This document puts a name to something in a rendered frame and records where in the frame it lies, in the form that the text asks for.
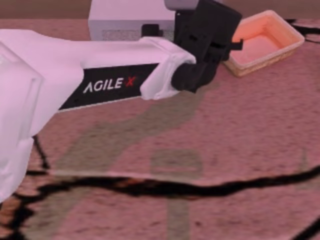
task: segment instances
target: box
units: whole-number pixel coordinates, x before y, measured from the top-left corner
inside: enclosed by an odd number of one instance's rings
[[[237,76],[274,64],[292,55],[305,38],[272,10],[245,18],[233,41],[243,39],[243,50],[231,51],[224,64]]]
[[[92,0],[88,18],[93,41],[136,41],[144,24],[159,24],[163,36],[174,39],[175,12],[164,0]]]

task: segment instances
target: white box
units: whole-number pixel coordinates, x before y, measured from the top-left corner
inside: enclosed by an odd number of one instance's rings
[[[164,0],[92,0],[88,19],[93,41],[136,41],[144,24],[159,24],[163,36],[174,38],[175,12]]]

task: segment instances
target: red letter x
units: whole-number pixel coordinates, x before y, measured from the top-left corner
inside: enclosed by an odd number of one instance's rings
[[[128,87],[128,86],[132,86],[134,85],[134,80],[136,79],[135,76],[130,76],[128,77],[128,81],[126,82],[125,86]]]

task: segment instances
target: orange basket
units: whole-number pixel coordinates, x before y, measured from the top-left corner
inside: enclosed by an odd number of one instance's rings
[[[233,41],[243,39],[243,50],[232,51],[224,64],[237,77],[274,64],[292,55],[305,38],[272,10],[245,18]]]

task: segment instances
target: white robotic arm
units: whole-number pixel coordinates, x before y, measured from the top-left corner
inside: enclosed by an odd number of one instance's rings
[[[0,30],[0,203],[22,182],[33,136],[55,113],[195,93],[234,49],[241,17],[200,0],[187,24],[180,22],[174,43],[152,34],[139,41],[85,42]]]

